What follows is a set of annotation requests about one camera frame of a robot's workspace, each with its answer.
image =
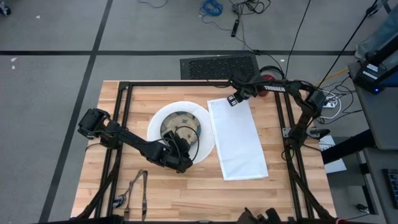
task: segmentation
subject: electrical cord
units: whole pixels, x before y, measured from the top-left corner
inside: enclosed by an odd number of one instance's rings
[[[148,4],[148,5],[150,5],[151,7],[155,8],[155,9],[160,9],[160,8],[164,7],[165,5],[167,5],[167,3],[168,3],[169,0],[166,0],[166,2],[164,2],[164,4],[161,5],[161,6],[154,6],[154,5],[152,5],[151,3],[147,2],[147,1],[143,1],[143,0],[138,0],[138,1],[139,1],[140,3]]]
[[[353,113],[358,113],[358,112],[361,112],[361,111],[362,111],[362,110],[356,110],[356,111],[347,112],[348,108],[350,108],[351,105],[352,105],[353,102],[354,102],[354,95],[353,95],[353,93],[356,92],[355,90],[350,90],[349,88],[347,88],[346,86],[343,85],[344,82],[345,82],[348,78],[349,78],[349,76],[347,76],[347,77],[346,77],[344,80],[342,80],[342,81],[334,82],[334,83],[332,83],[331,85],[328,85],[328,86],[327,86],[327,87],[329,87],[329,86],[333,86],[333,85],[336,85],[336,84],[337,84],[337,85],[332,89],[332,91],[333,91],[333,90],[337,90],[337,91],[342,92],[342,94],[341,94],[341,96],[339,97],[339,99],[340,99],[341,97],[343,97],[343,96],[351,95],[351,101],[350,101],[349,105],[341,112],[343,115],[340,116],[339,118],[333,120],[333,121],[330,121],[330,122],[325,122],[325,120],[324,120],[322,117],[320,117],[320,119],[317,120],[320,124],[331,124],[331,123],[337,121],[338,119],[340,119],[340,118],[342,118],[342,117],[344,117],[344,116],[347,116],[347,115],[353,114]]]
[[[331,91],[326,91],[326,90],[322,90],[322,91],[325,92],[325,93],[328,93],[327,96],[328,96],[329,94],[332,94],[333,97],[336,98],[336,95],[335,95],[334,93],[332,93]],[[324,119],[333,119],[333,118],[335,118],[335,117],[340,113],[340,111],[341,111],[341,100],[340,100],[340,98],[338,98],[338,97],[337,97],[337,100],[338,100],[338,104],[339,104],[339,109],[338,109],[337,113],[336,113],[335,115],[331,116],[331,117],[320,116],[321,118],[324,118]]]
[[[360,216],[357,216],[357,217],[353,217],[353,218],[346,218],[346,220],[353,220],[353,219],[356,219],[356,218],[365,217],[366,215],[370,215],[370,213],[367,213],[365,215],[360,215]]]
[[[355,31],[353,32],[353,34],[351,35],[351,37],[348,39],[346,45],[343,47],[343,49],[340,51],[340,53],[338,54],[336,60],[333,62],[333,64],[331,65],[331,67],[329,68],[329,71],[326,73],[326,75],[323,77],[322,81],[319,83],[318,87],[320,87],[322,85],[322,83],[326,80],[326,77],[329,75],[330,71],[333,69],[333,67],[336,65],[338,59],[340,58],[341,54],[343,54],[344,50],[347,48],[348,44],[351,42],[351,40],[354,38],[355,34],[357,33],[357,31],[359,30],[359,28],[362,26],[363,22],[365,21],[365,19],[370,15],[370,13],[372,13],[373,9],[376,7],[376,3],[378,2],[378,0],[375,0],[375,2],[372,4],[371,7],[369,7],[366,10],[365,16],[362,18],[361,22],[359,23],[359,25],[356,27]]]
[[[195,156],[193,157],[193,159],[192,159],[192,161],[194,161],[196,158],[197,158],[197,155],[198,155],[198,152],[199,152],[199,134],[193,129],[193,128],[191,128],[191,127],[189,127],[189,126],[179,126],[178,128],[176,128],[175,129],[175,131],[174,131],[174,133],[177,133],[177,130],[178,129],[180,129],[180,128],[188,128],[188,129],[191,129],[195,134],[196,134],[196,136],[197,136],[197,139],[198,139],[198,147],[197,147],[197,152],[195,153]]]
[[[326,88],[328,88],[328,87],[331,87],[331,86],[333,86],[333,85],[336,85],[337,83],[339,83],[339,84],[337,84],[337,85],[342,85],[348,78],[349,78],[349,77],[345,78],[345,79],[342,80],[342,81],[334,82],[334,83],[332,83],[332,84],[330,84],[330,85],[327,85],[327,86],[325,86],[325,87],[323,87],[323,88],[319,88],[319,89],[320,89],[320,90],[321,90],[321,89],[326,89]]]
[[[296,44],[296,40],[297,40],[297,37],[299,36],[301,25],[303,24],[305,15],[307,15],[307,11],[308,11],[308,8],[310,7],[310,3],[311,3],[311,0],[308,0],[308,4],[307,4],[307,7],[305,8],[305,12],[304,12],[303,18],[301,19],[300,25],[298,26],[298,29],[297,29],[296,36],[294,37],[294,42],[293,42],[292,49],[290,50],[289,56],[287,57],[287,65],[286,65],[286,73],[285,73],[286,74],[286,78],[287,78],[287,71],[289,69],[290,56],[292,55],[292,52],[293,52],[293,49],[294,49],[294,45]]]
[[[325,81],[326,80],[328,80],[328,79],[331,79],[331,78],[333,78],[333,77],[336,77],[336,76],[338,76],[338,75],[341,75],[341,74],[343,74],[345,71],[347,71],[348,70],[348,68],[344,68],[344,69],[342,69],[342,70],[340,70],[340,71],[338,71],[338,72],[336,72],[336,73],[334,73],[334,74],[332,74],[332,75],[329,75],[326,79],[325,79]]]
[[[260,0],[245,0],[243,2],[239,3],[233,3],[232,0],[229,0],[230,3],[232,4],[232,10],[238,15],[238,19],[240,19],[242,16],[245,15],[250,15],[250,14],[262,14],[267,10],[267,8],[271,5],[271,1],[267,0],[268,4],[267,6],[263,3],[260,2]],[[249,12],[244,13],[244,7],[247,7]]]
[[[291,155],[291,157],[289,158],[289,160],[291,160],[291,159],[293,159],[293,157],[294,157],[294,150],[293,150],[293,149],[289,149],[289,150],[292,150],[292,155]],[[280,154],[281,158],[282,158],[284,161],[286,161],[286,158],[284,158],[284,154],[285,154],[285,153],[286,153],[286,152],[283,151],[283,152]]]
[[[206,0],[203,2],[200,11],[209,16],[219,16],[223,13],[224,5],[216,0]]]
[[[91,144],[91,145],[86,147],[85,151],[87,151],[87,149],[91,148],[92,146],[96,146],[96,145],[99,145],[99,144],[101,144],[101,143],[99,142],[99,143]]]
[[[282,71],[281,69],[275,67],[275,66],[268,65],[268,66],[262,67],[262,68],[260,69],[260,72],[264,72],[264,71],[276,72],[276,73],[278,73],[279,75],[281,75],[282,79],[285,79],[285,74],[283,73],[283,71]]]
[[[199,14],[201,16],[201,21],[204,24],[214,24],[222,31],[231,31],[231,29],[225,29],[219,26],[214,21],[205,21],[206,16],[216,17],[220,16],[223,13],[224,5],[217,2],[217,0],[206,0],[203,2],[202,6],[199,8]]]
[[[310,149],[314,149],[314,150],[316,150],[316,151],[320,151],[320,152],[321,152],[321,150],[320,150],[320,149],[317,149],[317,148],[315,148],[315,147],[308,146],[308,145],[306,145],[306,144],[303,144],[303,146],[305,146],[305,147],[308,147],[308,148],[310,148]]]

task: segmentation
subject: black cable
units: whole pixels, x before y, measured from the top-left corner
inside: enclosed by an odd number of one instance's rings
[[[227,88],[227,87],[230,87],[231,84],[229,83],[229,80],[228,80],[228,83],[226,85],[223,85],[223,86],[213,85],[213,86],[216,88]]]
[[[307,8],[305,8],[305,12],[304,12],[303,18],[301,19],[300,25],[299,25],[299,27],[297,29],[296,36],[294,37],[294,42],[293,42],[292,49],[290,50],[289,56],[287,57],[287,65],[286,65],[286,73],[285,73],[286,74],[286,78],[287,78],[287,70],[289,69],[290,56],[292,55],[292,52],[293,52],[293,49],[294,49],[294,45],[296,44],[296,40],[297,40],[297,37],[299,36],[301,25],[303,24],[305,15],[307,14],[308,7],[310,7],[310,3],[311,3],[311,0],[308,0]]]
[[[336,118],[336,119],[334,119],[333,121],[330,121],[330,122],[321,122],[321,121],[318,121],[319,123],[321,123],[321,124],[331,124],[331,123],[333,123],[333,122],[335,122],[335,121],[337,121],[338,119],[340,119],[340,118],[342,118],[342,117],[344,117],[344,116],[347,116],[347,115],[349,115],[349,114],[353,114],[353,113],[358,113],[358,112],[361,112],[362,110],[357,110],[357,111],[352,111],[352,112],[349,112],[349,113],[346,113],[346,114],[344,114],[344,115],[341,115],[340,117],[338,117],[338,118]]]
[[[353,35],[351,35],[351,37],[348,39],[346,45],[343,47],[343,50],[340,51],[340,53],[338,54],[335,62],[333,62],[333,64],[331,65],[331,67],[329,68],[329,71],[326,73],[326,75],[322,78],[322,81],[319,83],[318,87],[320,87],[322,85],[322,83],[325,81],[326,77],[329,75],[330,71],[333,69],[333,67],[336,65],[336,62],[338,61],[338,59],[340,58],[341,54],[343,54],[344,50],[347,48],[348,44],[351,42],[351,40],[354,38],[356,32],[359,30],[359,28],[362,26],[363,22],[365,21],[365,19],[368,17],[368,15],[373,11],[373,9],[376,6],[376,3],[378,2],[378,0],[375,0],[375,2],[372,4],[372,6],[370,8],[368,8],[366,10],[366,14],[365,16],[362,18],[361,22],[359,23],[359,25],[356,27]]]
[[[346,110],[347,110],[348,108],[350,108],[350,106],[351,106],[353,103],[354,103],[354,95],[353,95],[353,93],[351,92],[351,102],[349,103],[349,105],[348,105],[341,113],[349,113],[349,112],[346,112]]]
[[[267,2],[268,2],[267,6],[263,2],[260,2],[260,0],[245,0],[245,1],[239,2],[239,3],[233,3],[231,0],[229,0],[229,1],[232,4],[233,12],[235,12],[238,15],[238,19],[240,19],[242,16],[245,16],[245,15],[262,14],[271,5],[270,0],[267,0]],[[244,13],[245,6],[247,7],[247,9],[250,12]]]
[[[96,146],[96,145],[99,145],[99,144],[101,144],[101,143],[94,143],[94,144],[91,144],[91,145],[89,145],[89,146],[86,147],[85,151],[87,151],[87,149],[89,149],[91,146]]]
[[[167,5],[167,2],[168,2],[168,0],[166,0],[166,1],[164,2],[163,5],[161,5],[161,6],[154,6],[154,5],[152,5],[151,3],[146,2],[146,1],[142,1],[142,0],[138,0],[138,1],[139,1],[140,3],[148,4],[148,5],[150,5],[151,7],[155,8],[155,9],[160,9],[160,8],[164,7],[165,5]]]
[[[303,146],[308,147],[308,148],[310,148],[310,149],[315,149],[316,151],[320,151],[320,152],[321,152],[320,149],[317,149],[317,148],[315,148],[315,147],[308,146],[308,145],[306,145],[306,144],[303,144]]]
[[[269,54],[267,54],[267,53],[264,53],[266,56],[268,56],[268,57],[270,57],[271,59],[273,59],[273,61],[278,65],[278,67],[279,67],[279,69],[282,71],[282,73],[284,74],[284,70],[282,69],[282,67],[280,66],[280,64],[279,64],[279,62],[277,61],[277,60],[275,60],[274,58],[273,58],[273,56],[271,56],[271,55],[269,55]]]
[[[334,82],[334,83],[332,83],[332,84],[330,84],[330,85],[327,85],[327,86],[323,87],[323,89],[326,89],[326,88],[328,88],[328,87],[331,87],[331,86],[333,86],[333,85],[336,85],[336,83],[343,83],[345,80],[346,80],[346,79],[344,79],[343,81]]]
[[[192,161],[194,161],[196,158],[197,158],[197,155],[198,155],[198,152],[199,152],[199,134],[193,129],[193,128],[191,128],[191,127],[189,127],[189,126],[179,126],[178,128],[176,128],[175,129],[175,131],[174,131],[174,133],[177,133],[177,130],[178,129],[180,129],[180,128],[189,128],[189,129],[191,129],[195,134],[196,134],[196,136],[197,136],[197,139],[198,139],[198,147],[197,147],[197,152],[195,153],[195,156],[193,157],[193,159],[192,159]]]
[[[291,160],[291,159],[293,159],[293,157],[294,157],[294,150],[293,150],[293,149],[289,149],[289,150],[292,150],[292,155],[291,155],[291,157],[289,158],[289,160]],[[284,154],[285,154],[285,153],[286,153],[286,152],[283,151],[283,152],[280,154],[281,158],[282,158],[284,161],[286,161],[286,158],[284,158]]]
[[[260,72],[263,72],[263,71],[276,72],[276,73],[278,73],[278,74],[280,74],[282,76],[282,79],[285,79],[285,74],[283,73],[283,71],[281,69],[273,66],[273,65],[267,65],[267,66],[262,67],[260,69]]]
[[[346,218],[345,220],[353,220],[353,219],[356,219],[356,218],[365,217],[366,215],[370,215],[370,213],[368,213],[368,214],[365,214],[365,215],[360,215],[360,216],[358,216],[358,217]]]

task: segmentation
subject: blue cable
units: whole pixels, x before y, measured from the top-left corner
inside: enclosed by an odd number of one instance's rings
[[[223,9],[224,5],[216,0],[206,0],[200,8],[201,12],[205,13],[205,16],[219,16],[223,13]]]
[[[202,23],[204,23],[204,24],[214,24],[220,30],[232,31],[232,29],[221,28],[214,21],[209,21],[209,22],[204,21],[204,18],[206,16],[219,16],[219,15],[221,15],[221,13],[223,13],[223,9],[224,9],[224,5],[222,5],[221,3],[218,3],[217,0],[206,0],[206,1],[204,1],[202,6],[201,6],[201,8],[199,8],[200,12],[203,13],[203,14],[200,14]]]

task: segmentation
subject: wooden plank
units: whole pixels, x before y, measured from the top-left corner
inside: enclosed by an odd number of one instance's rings
[[[103,83],[98,108],[113,112],[118,84],[117,81]],[[233,92],[232,88],[215,88],[213,86],[135,86],[132,91],[127,127],[130,131],[146,139],[148,124],[153,115],[162,107],[176,101],[188,100],[208,109],[208,100],[225,98]],[[285,110],[282,95],[281,98],[282,107]],[[126,96],[123,95],[122,105],[125,100]],[[291,102],[297,122],[301,110],[293,99]],[[244,207],[248,207],[256,215],[274,207],[282,220],[287,220],[289,216],[295,216],[286,162],[280,156],[283,144],[274,94],[251,98],[249,104],[266,158],[268,178],[224,181],[216,149],[213,149],[203,162],[192,166],[186,173],[177,174],[173,170],[147,162],[137,150],[125,145],[116,195],[128,188],[129,181],[136,176],[139,169],[146,169],[149,172],[147,220],[236,221]],[[285,122],[289,126],[285,111],[284,116]],[[98,142],[98,140],[90,141],[89,144],[94,142]],[[313,139],[308,139],[306,143],[317,147],[317,143]],[[99,188],[104,155],[103,146],[93,146],[87,151],[72,216],[78,215],[84,209]],[[336,212],[321,154],[316,150],[303,147],[302,155],[311,191],[331,215],[335,216]],[[300,204],[305,215],[301,191],[299,194]],[[108,201],[108,197],[107,194],[104,202]],[[142,180],[138,180],[132,193],[130,220],[141,219],[141,202]],[[123,215],[124,207],[125,205],[115,209],[114,213]]]

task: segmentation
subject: strap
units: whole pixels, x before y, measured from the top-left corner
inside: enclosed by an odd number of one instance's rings
[[[142,222],[146,219],[147,216],[147,180],[148,180],[148,171],[146,170],[140,170],[138,171],[136,178],[134,180],[130,181],[129,183],[129,199],[127,201],[127,206],[124,209],[124,221],[129,220],[129,215],[130,215],[130,199],[131,199],[131,192],[132,192],[132,187],[133,185],[137,182],[138,178],[143,175],[143,181],[144,181],[144,189],[143,189],[143,196],[142,196]]]

